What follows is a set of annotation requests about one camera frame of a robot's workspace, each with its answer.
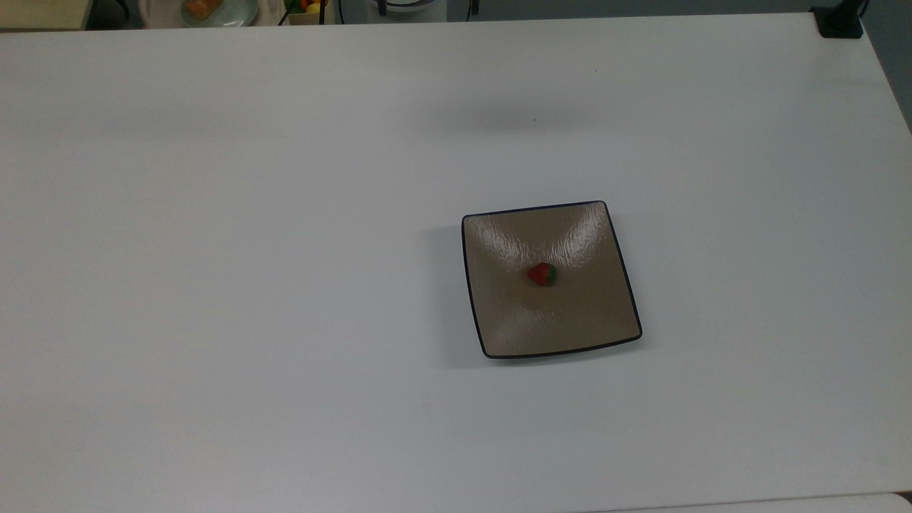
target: floor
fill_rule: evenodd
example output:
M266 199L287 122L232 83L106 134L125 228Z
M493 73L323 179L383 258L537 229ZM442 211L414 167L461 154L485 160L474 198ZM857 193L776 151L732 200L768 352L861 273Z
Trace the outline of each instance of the floor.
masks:
M449 20L465 20L468 0L448 2ZM132 13L128 27L140 28L136 0L127 3ZM789 13L836 3L836 0L481 0L481 11L473 20ZM364 0L339 0L339 4L347 23L367 20ZM912 131L912 0L872 0L864 23Z

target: strawberry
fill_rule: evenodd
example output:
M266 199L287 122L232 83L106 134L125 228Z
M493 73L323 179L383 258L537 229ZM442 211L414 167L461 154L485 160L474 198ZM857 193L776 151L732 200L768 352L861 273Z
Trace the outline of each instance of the strawberry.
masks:
M541 264L529 269L529 272L525 274L529 279L541 285L542 287L548 287L554 283L554 278L557 276L557 269L554 268L551 264Z

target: square plate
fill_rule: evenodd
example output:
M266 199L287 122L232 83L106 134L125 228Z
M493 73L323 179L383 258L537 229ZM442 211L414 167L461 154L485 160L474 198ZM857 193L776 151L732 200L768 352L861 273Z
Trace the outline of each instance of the square plate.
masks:
M643 334L605 202L466 215L462 255L489 358L586 351ZM556 270L547 287L526 276L543 262Z

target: black object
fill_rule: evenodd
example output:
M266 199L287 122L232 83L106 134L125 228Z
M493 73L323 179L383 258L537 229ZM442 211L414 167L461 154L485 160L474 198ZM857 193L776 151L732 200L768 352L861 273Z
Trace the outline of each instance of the black object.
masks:
M820 35L832 39L860 38L865 32L858 16L861 4L865 0L843 0L836 7L811 7Z

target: plate rim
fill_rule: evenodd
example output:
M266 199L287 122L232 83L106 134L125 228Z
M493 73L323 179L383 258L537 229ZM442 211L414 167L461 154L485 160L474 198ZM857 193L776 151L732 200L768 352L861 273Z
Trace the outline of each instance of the plate rim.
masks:
M187 9L185 7L186 3L183 0L181 0L181 21L183 21L183 24L187 28L240 28L242 26L250 26L253 24L254 20L256 19L256 15L259 14L259 12L260 12L260 3L258 1L255 2L253 0L247 0L247 2L254 6L254 13L250 16L250 19L244 20L238 26L191 25L191 22L189 20L193 19L193 18L191 18L190 15L187 14ZM217 10L221 9L223 5L224 5L224 2L219 4L219 6L215 8L215 10L217 11Z

